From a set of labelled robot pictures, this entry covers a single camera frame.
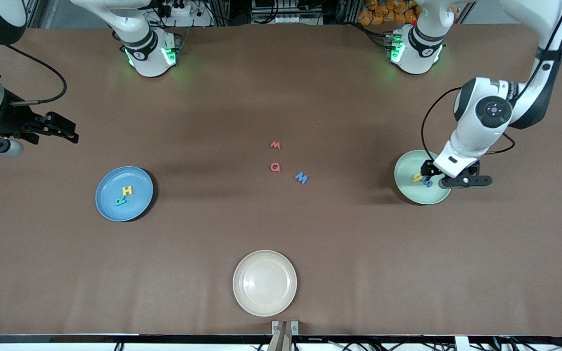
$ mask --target plate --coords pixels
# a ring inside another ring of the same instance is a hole
[[[133,166],[120,167],[108,173],[95,194],[95,204],[101,215],[115,222],[138,217],[149,207],[152,199],[151,177],[143,169]]]
[[[287,309],[294,300],[297,285],[294,266],[276,251],[248,254],[234,273],[238,304],[257,317],[271,317]]]
[[[434,153],[431,153],[431,156],[437,158],[437,155]],[[440,180],[446,176],[444,174],[431,177],[433,186],[430,188],[421,182],[413,182],[413,176],[420,173],[420,168],[424,161],[428,159],[428,155],[426,155],[424,150],[409,151],[400,156],[394,169],[394,179],[400,189],[400,193],[409,200],[421,205],[434,205],[442,202],[451,191],[451,189],[444,189],[439,185]]]

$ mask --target pile of orange objects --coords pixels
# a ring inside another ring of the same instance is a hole
[[[368,24],[381,24],[383,22],[413,23],[422,13],[422,7],[415,1],[406,0],[363,0],[365,7],[359,12],[357,22]]]

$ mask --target brown tabletop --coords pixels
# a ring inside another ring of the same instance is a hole
[[[143,78],[107,30],[27,31],[18,47],[69,82],[34,111],[76,122],[80,143],[41,137],[0,158],[0,333],[258,333],[285,319],[302,333],[562,334],[562,70],[544,121],[482,158],[492,186],[428,207],[393,190],[441,93],[525,81],[537,47],[521,26],[455,26],[448,42],[409,76],[348,26],[197,28],[179,67]],[[0,73],[26,99],[60,89],[6,48]],[[427,123],[433,151],[456,126],[454,99]],[[110,222],[95,190],[126,165],[152,173],[158,198]],[[299,276],[270,318],[232,293],[259,249]]]

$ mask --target table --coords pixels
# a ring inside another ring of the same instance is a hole
[[[526,80],[536,41],[521,26],[455,26],[437,66],[409,76],[350,26],[196,28],[179,67],[143,78],[107,30],[28,30],[18,47],[69,82],[34,111],[76,122],[80,143],[41,137],[0,159],[0,333],[266,333],[283,319],[302,333],[561,335],[562,70],[545,120],[482,158],[491,187],[422,207],[392,176],[441,93]],[[6,48],[0,73],[23,98],[60,89]],[[433,151],[454,99],[428,120]],[[125,165],[147,169],[158,198],[109,222],[94,192]],[[259,249],[299,276],[270,318],[231,287]]]

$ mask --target white plate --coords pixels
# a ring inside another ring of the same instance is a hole
[[[238,304],[257,317],[270,317],[287,309],[297,284],[294,266],[281,253],[270,250],[248,254],[234,273]]]

